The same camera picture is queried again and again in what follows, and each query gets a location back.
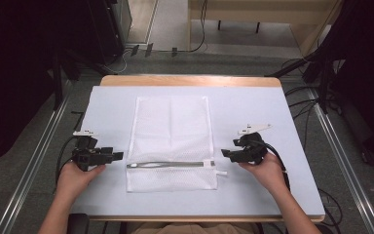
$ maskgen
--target white tag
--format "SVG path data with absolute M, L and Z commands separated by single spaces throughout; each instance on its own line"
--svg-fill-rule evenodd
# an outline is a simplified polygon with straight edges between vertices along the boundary
M 249 134 L 253 134 L 253 133 L 260 132 L 262 130 L 266 130 L 266 129 L 270 129 L 270 128 L 272 128 L 271 124 L 267 124 L 267 125 L 250 125 L 250 124 L 247 124 L 247 127 L 245 129 L 238 131 L 238 135 L 249 135 Z
M 203 167 L 211 168 L 212 167 L 211 162 L 212 162 L 212 160 L 210 160 L 210 159 L 203 160 Z
M 226 171 L 218 171 L 218 170 L 214 170 L 214 172 L 215 172 L 217 175 L 223 175 L 223 176 L 226 176 L 226 175 L 227 175 L 227 172 L 226 172 Z

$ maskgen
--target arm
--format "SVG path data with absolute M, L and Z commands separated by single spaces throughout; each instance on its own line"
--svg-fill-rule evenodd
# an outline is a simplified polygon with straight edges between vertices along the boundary
M 56 196 L 41 225 L 39 234 L 66 233 L 69 210 L 72 204 L 87 188 L 91 180 L 104 171 L 104 169 L 105 165 L 102 165 L 89 172 L 83 172 L 73 162 L 65 164 L 57 183 Z
M 260 165 L 240 163 L 272 194 L 289 233 L 320 233 L 287 189 L 278 158 L 267 153 Z

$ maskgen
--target person's wrist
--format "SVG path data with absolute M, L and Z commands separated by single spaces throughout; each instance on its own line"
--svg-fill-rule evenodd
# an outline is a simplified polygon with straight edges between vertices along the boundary
M 290 191 L 286 187 L 285 184 L 276 184 L 275 186 L 271 186 L 267 188 L 267 190 L 272 194 L 273 197 L 278 197 L 278 196 L 285 196 L 290 194 Z

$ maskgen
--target metal rail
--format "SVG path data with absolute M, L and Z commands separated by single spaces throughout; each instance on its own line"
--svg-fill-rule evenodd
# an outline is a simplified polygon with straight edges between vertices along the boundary
M 308 91 L 309 98 L 318 98 L 318 94 L 314 89 Z M 332 123 L 330 122 L 327 115 L 325 115 L 318 105 L 315 106 L 315 111 L 318 119 L 323 127 L 324 133 L 329 140 L 330 146 L 332 147 L 336 161 L 342 171 L 342 175 L 351 190 L 352 196 L 354 197 L 357 209 L 362 216 L 363 222 L 368 229 L 368 232 L 374 234 L 374 209 L 369 201 L 359 179 L 357 178 L 355 171 L 348 159 L 348 156 L 342 146 L 341 141 L 336 135 L 333 129 Z
M 60 104 L 57 111 L 54 111 L 48 122 L 45 131 L 29 160 L 28 166 L 26 166 L 25 172 L 19 181 L 18 187 L 12 195 L 9 204 L 0 221 L 0 234 L 11 233 L 11 229 L 17 219 L 20 209 L 22 208 L 23 202 L 25 201 L 26 195 L 32 185 L 33 179 L 35 178 L 39 166 L 47 152 L 48 146 L 53 138 L 56 127 L 62 117 L 63 111 L 65 110 L 66 103 L 68 102 L 69 95 L 72 90 L 72 83 L 68 80 L 65 83 L 65 98 Z

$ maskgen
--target wooden table edge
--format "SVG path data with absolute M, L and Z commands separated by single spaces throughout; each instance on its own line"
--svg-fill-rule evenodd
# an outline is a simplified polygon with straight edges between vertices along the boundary
M 325 218 L 325 215 L 309 215 L 309 219 L 312 222 L 321 222 Z M 268 216 L 205 216 L 205 215 L 193 215 L 193 216 L 148 216 L 148 215 L 90 215 L 90 220 L 95 221 L 142 221 L 142 222 L 275 222 L 283 221 L 281 215 L 268 215 Z
M 281 87 L 275 77 L 217 75 L 107 75 L 100 86 Z

